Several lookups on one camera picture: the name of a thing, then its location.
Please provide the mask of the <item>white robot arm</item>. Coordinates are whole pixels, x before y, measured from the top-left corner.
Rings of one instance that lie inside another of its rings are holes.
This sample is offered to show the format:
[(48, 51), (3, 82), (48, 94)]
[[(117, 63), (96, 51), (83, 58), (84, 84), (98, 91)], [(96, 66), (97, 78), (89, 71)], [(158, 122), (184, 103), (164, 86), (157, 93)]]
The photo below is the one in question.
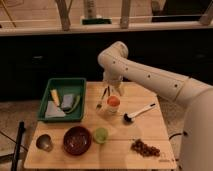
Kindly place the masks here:
[(185, 109), (179, 153), (180, 171), (213, 171), (213, 85), (127, 59), (116, 41), (99, 53), (103, 81), (119, 87), (127, 78)]

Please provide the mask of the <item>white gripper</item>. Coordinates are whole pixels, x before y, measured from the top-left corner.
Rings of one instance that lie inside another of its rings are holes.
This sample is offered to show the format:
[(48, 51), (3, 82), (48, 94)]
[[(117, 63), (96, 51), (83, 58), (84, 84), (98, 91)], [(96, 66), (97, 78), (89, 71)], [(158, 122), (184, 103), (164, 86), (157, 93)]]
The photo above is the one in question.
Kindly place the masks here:
[(124, 95), (124, 86), (121, 84), (123, 77), (121, 75), (116, 75), (108, 71), (103, 72), (103, 82), (107, 85), (115, 87), (116, 92), (120, 95)]

